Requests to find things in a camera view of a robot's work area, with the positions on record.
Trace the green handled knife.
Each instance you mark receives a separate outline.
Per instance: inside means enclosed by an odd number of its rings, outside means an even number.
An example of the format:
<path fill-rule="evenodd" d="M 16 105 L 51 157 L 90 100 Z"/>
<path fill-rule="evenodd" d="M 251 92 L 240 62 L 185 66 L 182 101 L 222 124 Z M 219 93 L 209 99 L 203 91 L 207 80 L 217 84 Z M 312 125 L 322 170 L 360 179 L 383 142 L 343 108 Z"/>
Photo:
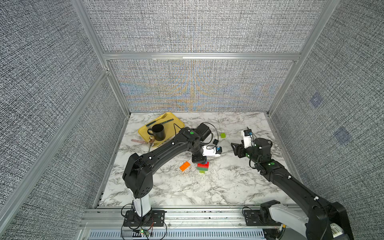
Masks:
<path fill-rule="evenodd" d="M 172 122 L 174 119 L 169 119 L 169 120 L 167 120 L 167 121 L 164 121 L 164 122 L 161 122 L 161 123 L 159 123 L 160 125 L 164 125 L 164 124 L 166 124 L 166 123 L 169 123 L 169 122 Z"/>

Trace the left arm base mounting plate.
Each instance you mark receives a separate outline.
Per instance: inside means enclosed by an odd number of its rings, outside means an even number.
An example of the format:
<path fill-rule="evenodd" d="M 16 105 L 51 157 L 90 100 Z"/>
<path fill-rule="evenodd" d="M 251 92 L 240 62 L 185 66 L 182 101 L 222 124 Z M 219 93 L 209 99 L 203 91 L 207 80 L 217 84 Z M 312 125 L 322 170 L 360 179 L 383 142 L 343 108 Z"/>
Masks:
<path fill-rule="evenodd" d="M 126 211 L 124 227 L 162 227 L 164 225 L 166 211 L 151 210 L 145 216 L 140 217 L 134 210 Z"/>

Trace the black mug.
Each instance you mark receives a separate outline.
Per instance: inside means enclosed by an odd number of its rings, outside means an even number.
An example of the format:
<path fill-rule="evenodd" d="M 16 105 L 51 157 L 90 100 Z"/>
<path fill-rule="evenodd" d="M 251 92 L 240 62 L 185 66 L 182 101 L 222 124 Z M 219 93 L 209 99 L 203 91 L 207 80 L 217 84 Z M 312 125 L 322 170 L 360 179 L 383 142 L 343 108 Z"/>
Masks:
<path fill-rule="evenodd" d="M 153 125 L 147 130 L 150 136 L 153 136 L 156 141 L 163 141 L 166 138 L 165 127 L 162 124 Z"/>

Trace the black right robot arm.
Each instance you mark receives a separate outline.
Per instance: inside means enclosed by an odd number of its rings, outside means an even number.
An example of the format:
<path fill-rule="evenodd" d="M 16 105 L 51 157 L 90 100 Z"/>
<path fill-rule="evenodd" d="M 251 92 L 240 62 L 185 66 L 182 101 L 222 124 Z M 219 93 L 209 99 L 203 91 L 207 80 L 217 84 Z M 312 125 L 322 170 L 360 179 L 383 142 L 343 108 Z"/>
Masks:
<path fill-rule="evenodd" d="M 249 147 L 245 141 L 231 144 L 235 156 L 249 159 L 252 169 L 283 190 L 301 208 L 301 212 L 297 212 L 279 201 L 268 201 L 260 205 L 259 222 L 286 225 L 308 240 L 352 240 L 347 210 L 340 203 L 331 203 L 311 191 L 272 159 L 272 145 L 271 140 L 262 138 L 253 140 Z"/>

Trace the pink handled fork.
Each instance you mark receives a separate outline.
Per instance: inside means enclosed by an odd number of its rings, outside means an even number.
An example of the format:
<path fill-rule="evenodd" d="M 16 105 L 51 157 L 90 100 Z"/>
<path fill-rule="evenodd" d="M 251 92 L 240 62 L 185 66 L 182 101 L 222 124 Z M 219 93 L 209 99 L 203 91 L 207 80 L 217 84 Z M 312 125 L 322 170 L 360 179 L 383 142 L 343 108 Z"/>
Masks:
<path fill-rule="evenodd" d="M 131 139 L 132 142 L 135 142 L 135 143 L 140 143 L 140 144 L 146 144 L 147 142 L 146 141 L 142 141 L 142 140 L 135 140 L 135 139 Z"/>

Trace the iridescent spoon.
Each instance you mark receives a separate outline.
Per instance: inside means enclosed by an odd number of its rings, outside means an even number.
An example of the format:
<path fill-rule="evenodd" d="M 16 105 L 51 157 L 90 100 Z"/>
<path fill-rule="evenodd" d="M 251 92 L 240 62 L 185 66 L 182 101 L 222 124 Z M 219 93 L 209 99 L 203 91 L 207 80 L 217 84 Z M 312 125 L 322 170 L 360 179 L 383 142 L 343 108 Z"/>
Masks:
<path fill-rule="evenodd" d="M 150 138 L 149 138 L 149 150 L 148 150 L 148 152 L 151 151 L 151 147 L 154 145 L 154 142 L 155 142 L 155 137 L 154 137 L 154 136 L 150 136 Z"/>

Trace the red long lego brick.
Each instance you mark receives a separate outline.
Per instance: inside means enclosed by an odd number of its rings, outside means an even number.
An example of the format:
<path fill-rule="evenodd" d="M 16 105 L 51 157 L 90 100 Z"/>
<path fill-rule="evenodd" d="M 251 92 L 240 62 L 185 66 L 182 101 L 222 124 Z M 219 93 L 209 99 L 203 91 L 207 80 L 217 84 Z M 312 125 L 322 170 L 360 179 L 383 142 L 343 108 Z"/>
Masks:
<path fill-rule="evenodd" d="M 205 164 L 198 164 L 197 168 L 208 169 L 209 168 L 209 162 L 206 162 Z"/>

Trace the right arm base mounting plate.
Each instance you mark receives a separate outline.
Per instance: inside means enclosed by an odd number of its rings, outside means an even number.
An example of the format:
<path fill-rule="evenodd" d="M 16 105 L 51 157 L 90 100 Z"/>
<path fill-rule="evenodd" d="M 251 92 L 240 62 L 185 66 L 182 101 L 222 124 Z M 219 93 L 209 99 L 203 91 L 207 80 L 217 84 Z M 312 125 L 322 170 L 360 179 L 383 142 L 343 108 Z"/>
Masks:
<path fill-rule="evenodd" d="M 272 219 L 261 219 L 259 216 L 259 212 L 259 210 L 252 210 L 246 207 L 242 209 L 242 214 L 247 227 L 277 227 L 281 225 L 281 223 L 276 222 Z"/>

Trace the orange long lego brick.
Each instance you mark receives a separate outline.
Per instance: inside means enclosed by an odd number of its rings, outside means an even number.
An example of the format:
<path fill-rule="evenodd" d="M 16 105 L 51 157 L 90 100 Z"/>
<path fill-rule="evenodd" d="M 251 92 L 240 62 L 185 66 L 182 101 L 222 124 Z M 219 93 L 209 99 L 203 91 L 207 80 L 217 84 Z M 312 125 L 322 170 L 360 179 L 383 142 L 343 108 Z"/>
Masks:
<path fill-rule="evenodd" d="M 185 172 L 190 166 L 191 166 L 191 164 L 190 164 L 189 162 L 184 162 L 184 163 L 180 166 L 180 170 L 181 170 L 181 172 Z"/>

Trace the dark green long lego brick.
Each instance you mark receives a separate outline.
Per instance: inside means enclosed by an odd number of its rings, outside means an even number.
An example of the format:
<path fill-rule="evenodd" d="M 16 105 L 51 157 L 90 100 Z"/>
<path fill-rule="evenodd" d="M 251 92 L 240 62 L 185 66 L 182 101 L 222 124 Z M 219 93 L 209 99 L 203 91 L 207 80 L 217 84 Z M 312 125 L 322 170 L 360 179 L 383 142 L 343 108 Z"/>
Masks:
<path fill-rule="evenodd" d="M 203 172 L 206 172 L 206 171 L 208 171 L 209 169 L 207 169 L 207 168 L 197 168 L 200 172 L 201 171 L 203 171 Z"/>

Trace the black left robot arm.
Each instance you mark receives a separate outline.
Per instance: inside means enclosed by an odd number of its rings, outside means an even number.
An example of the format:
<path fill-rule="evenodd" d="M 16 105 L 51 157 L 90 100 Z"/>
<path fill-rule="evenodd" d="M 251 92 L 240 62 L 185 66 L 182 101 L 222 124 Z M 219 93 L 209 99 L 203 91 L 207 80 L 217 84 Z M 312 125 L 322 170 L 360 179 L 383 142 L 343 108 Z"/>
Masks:
<path fill-rule="evenodd" d="M 151 210 L 149 192 L 153 188 L 153 175 L 164 164 L 184 152 L 192 153 L 192 162 L 205 164 L 207 157 L 203 155 L 203 141 L 211 134 L 210 128 L 201 123 L 197 128 L 184 127 L 169 142 L 139 156 L 132 154 L 123 173 L 126 187 L 133 194 L 133 208 L 140 218 Z"/>

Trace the aluminium front rail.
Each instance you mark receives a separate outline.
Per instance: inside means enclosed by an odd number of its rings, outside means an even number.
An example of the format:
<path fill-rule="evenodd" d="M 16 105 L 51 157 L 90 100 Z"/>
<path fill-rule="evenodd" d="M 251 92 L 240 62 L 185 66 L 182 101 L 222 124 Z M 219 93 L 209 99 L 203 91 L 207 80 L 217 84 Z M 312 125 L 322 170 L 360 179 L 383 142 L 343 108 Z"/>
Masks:
<path fill-rule="evenodd" d="M 164 222 L 168 229 L 246 229 L 243 211 L 258 210 L 260 206 L 165 206 L 153 207 L 165 211 Z M 97 208 L 85 210 L 78 231 L 119 229 L 124 222 L 125 213 L 131 207 Z"/>

